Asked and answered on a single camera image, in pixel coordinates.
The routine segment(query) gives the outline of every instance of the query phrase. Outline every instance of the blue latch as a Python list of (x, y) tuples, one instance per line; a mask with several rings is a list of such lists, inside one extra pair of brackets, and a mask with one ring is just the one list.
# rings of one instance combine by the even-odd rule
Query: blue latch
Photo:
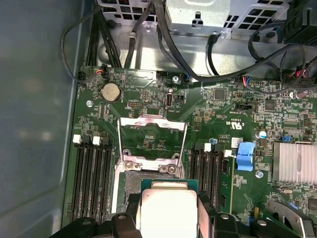
[(252, 171), (253, 170), (253, 151), (255, 143), (241, 142), (237, 153), (237, 170)]

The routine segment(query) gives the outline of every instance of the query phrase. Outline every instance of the screw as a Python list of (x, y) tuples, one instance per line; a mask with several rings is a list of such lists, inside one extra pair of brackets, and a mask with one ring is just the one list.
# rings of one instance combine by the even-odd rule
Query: screw
[(91, 221), (84, 221), (83, 223), (82, 223), (82, 225), (89, 225), (91, 223)]
[(150, 32), (151, 32), (151, 26), (147, 26), (147, 27), (145, 28), (145, 30), (146, 30), (146, 32), (150, 33)]
[(228, 220), (229, 219), (229, 216), (227, 214), (221, 214), (220, 216), (222, 219), (224, 220)]
[(89, 108), (91, 108), (91, 107), (93, 106), (93, 104), (94, 104), (94, 102), (91, 101), (91, 100), (88, 100), (88, 101), (86, 102), (86, 106), (89, 107)]
[(257, 177), (258, 179), (263, 178), (263, 176), (264, 176), (264, 174), (263, 174), (263, 172), (262, 172), (261, 170), (258, 170), (258, 171), (256, 172), (256, 177)]
[(266, 222), (265, 221), (262, 221), (262, 220), (258, 220), (258, 224), (260, 225), (260, 226), (266, 226)]
[(173, 83), (178, 83), (178, 80), (179, 80), (178, 76), (173, 76), (172, 78)]
[(175, 172), (174, 166), (168, 167), (168, 172), (171, 173), (171, 174), (173, 174), (173, 173)]
[(132, 166), (133, 166), (133, 164), (132, 164), (132, 162), (130, 162), (130, 161), (129, 161), (129, 162), (126, 162), (125, 165), (124, 165), (125, 169), (127, 169), (127, 170), (131, 169)]
[(226, 38), (226, 37), (227, 37), (227, 33), (224, 32), (224, 31), (221, 32), (220, 37), (221, 37), (222, 39)]

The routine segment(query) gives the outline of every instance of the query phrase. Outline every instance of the ventilation holes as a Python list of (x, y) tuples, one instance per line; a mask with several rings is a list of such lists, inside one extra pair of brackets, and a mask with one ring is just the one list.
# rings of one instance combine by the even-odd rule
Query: ventilation holes
[(255, 17), (246, 17), (243, 20), (243, 22), (252, 23), (252, 22), (254, 22), (254, 20), (255, 20)]
[(122, 16), (123, 16), (123, 19), (125, 20), (132, 20), (132, 15), (130, 14), (122, 14)]
[(131, 8), (129, 6), (121, 6), (120, 8), (122, 12), (131, 12)]
[(133, 7), (132, 11), (133, 13), (136, 13), (136, 14), (142, 14), (142, 8), (140, 7)]
[(104, 7), (103, 12), (117, 12), (117, 9), (114, 7)]
[(195, 19), (192, 21), (192, 28), (201, 29), (203, 27), (204, 22), (201, 19), (201, 13), (196, 11)]
[(101, 2), (105, 4), (117, 4), (116, 0), (101, 0)]
[(118, 0), (120, 5), (130, 5), (129, 0)]
[(225, 22), (223, 27), (232, 28), (234, 23), (239, 19), (239, 16), (231, 16), (229, 15), (227, 21)]

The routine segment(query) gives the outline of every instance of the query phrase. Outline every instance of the silver heatsink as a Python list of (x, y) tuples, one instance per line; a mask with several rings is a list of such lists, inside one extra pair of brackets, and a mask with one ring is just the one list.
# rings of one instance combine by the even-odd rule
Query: silver heatsink
[(317, 184), (317, 146), (274, 143), (272, 179)]

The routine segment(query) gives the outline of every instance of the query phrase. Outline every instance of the green circuit board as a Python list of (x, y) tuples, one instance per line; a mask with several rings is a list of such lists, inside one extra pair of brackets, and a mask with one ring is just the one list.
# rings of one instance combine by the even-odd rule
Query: green circuit board
[[(97, 69), (82, 67), (86, 77)], [(179, 79), (177, 83), (172, 81), (174, 76)], [(281, 184), (271, 180), (274, 142), (281, 141), (282, 136), (290, 136), (291, 143), (316, 141), (317, 93), (298, 100), (291, 99), (289, 94), (269, 97), (252, 93), (239, 79), (211, 86), (193, 81), (183, 73), (109, 68), (106, 79), (97, 75), (87, 85), (78, 86), (73, 134), (86, 136), (86, 139), (100, 136), (106, 146), (98, 151), (71, 146), (63, 226), (77, 217), (91, 216), (91, 213), (102, 222), (111, 212), (114, 165), (119, 159), (117, 120), (141, 115), (160, 115), (169, 121), (187, 123), (182, 158), (185, 179), (195, 179), (195, 147), (200, 148), (216, 139), (217, 151), (231, 151), (232, 157), (224, 154), (222, 158), (219, 211), (235, 214), (247, 224), (255, 208), (263, 209), (266, 200), (271, 199), (292, 202), (317, 221), (317, 211), (309, 210), (308, 206), (309, 199), (317, 199), (315, 185)], [(107, 102), (101, 94), (101, 89), (109, 82), (117, 84), (121, 90), (115, 103)], [(280, 84), (260, 79), (252, 79), (250, 85), (267, 91), (280, 89)], [(168, 94), (171, 101), (167, 105)], [(88, 107), (87, 101), (92, 101), (93, 105)], [(267, 132), (266, 140), (256, 139), (260, 130)], [(149, 160), (170, 158), (179, 152), (183, 138), (180, 131), (155, 125), (123, 127), (121, 134), (123, 148)], [(256, 143), (252, 172), (238, 171), (235, 167), (234, 156), (241, 141)], [(85, 170), (85, 163), (93, 169)], [(263, 178), (256, 178), (258, 170), (264, 173)], [(120, 178), (117, 211), (125, 209), (128, 176)], [(290, 188), (292, 193), (283, 192), (283, 186)]]

